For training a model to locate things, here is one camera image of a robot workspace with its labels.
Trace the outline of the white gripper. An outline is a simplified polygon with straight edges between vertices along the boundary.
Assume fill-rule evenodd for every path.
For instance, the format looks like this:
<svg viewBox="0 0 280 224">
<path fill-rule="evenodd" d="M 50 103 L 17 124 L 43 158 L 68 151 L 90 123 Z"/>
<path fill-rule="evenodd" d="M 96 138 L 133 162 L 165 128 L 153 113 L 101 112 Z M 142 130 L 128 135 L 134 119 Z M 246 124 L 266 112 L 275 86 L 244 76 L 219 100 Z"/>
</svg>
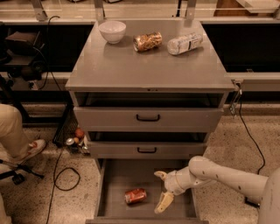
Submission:
<svg viewBox="0 0 280 224">
<path fill-rule="evenodd" d="M 174 195 L 178 196 L 187 189 L 192 188 L 196 178 L 190 173 L 189 167 L 185 167 L 178 171 L 171 171 L 168 174 L 164 171 L 155 171 L 154 175 L 164 181 L 164 187 L 168 192 L 160 194 L 154 212 L 161 214 L 173 202 Z"/>
</svg>

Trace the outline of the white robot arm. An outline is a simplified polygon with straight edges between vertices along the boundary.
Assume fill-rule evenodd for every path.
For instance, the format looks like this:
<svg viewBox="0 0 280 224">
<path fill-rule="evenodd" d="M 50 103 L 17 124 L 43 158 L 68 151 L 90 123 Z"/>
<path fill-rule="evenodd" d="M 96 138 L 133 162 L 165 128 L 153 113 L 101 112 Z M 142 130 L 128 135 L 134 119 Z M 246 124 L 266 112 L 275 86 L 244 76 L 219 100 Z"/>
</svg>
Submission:
<svg viewBox="0 0 280 224">
<path fill-rule="evenodd" d="M 155 176 L 164 181 L 166 192 L 162 192 L 155 208 L 161 214 L 175 196 L 190 188 L 218 181 L 247 197 L 260 206 L 257 224 L 280 224 L 280 169 L 268 177 L 221 166 L 212 160 L 195 156 L 188 166 L 169 173 L 156 171 Z"/>
</svg>

